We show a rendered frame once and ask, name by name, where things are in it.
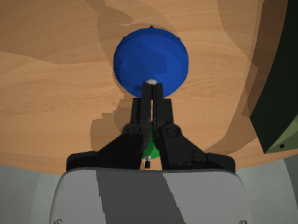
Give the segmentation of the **green bell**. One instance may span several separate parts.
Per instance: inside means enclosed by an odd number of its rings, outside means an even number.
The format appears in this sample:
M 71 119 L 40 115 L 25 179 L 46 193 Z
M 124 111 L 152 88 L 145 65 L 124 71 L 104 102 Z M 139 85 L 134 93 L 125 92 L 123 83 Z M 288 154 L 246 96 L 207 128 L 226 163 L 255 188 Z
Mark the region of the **green bell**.
M 159 150 L 155 148 L 155 143 L 152 143 L 152 122 L 151 122 L 151 141 L 148 143 L 148 148 L 143 151 L 142 159 L 146 159 L 145 168 L 150 168 L 150 161 L 149 159 L 155 159 L 159 157 Z

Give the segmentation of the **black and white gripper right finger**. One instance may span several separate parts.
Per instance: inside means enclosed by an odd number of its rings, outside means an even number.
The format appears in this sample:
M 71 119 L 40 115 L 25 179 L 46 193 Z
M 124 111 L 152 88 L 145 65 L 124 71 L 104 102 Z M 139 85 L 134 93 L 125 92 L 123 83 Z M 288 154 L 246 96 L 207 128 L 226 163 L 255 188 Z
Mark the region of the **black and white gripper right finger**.
M 174 124 L 172 101 L 164 98 L 162 83 L 153 84 L 152 143 L 155 143 L 155 148 L 159 150 L 162 170 L 214 168 L 236 174 L 232 157 L 204 153 L 183 136 L 181 128 Z

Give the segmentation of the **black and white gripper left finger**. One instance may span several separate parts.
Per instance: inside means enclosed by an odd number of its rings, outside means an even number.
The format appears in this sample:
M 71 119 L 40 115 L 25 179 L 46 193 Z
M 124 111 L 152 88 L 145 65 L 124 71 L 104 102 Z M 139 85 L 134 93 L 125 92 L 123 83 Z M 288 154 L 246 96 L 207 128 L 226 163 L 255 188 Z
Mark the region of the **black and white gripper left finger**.
M 68 156 L 66 171 L 79 167 L 140 170 L 151 138 L 151 84 L 142 83 L 141 98 L 133 98 L 131 119 L 120 136 L 99 151 Z M 112 166 L 112 167 L 111 167 Z

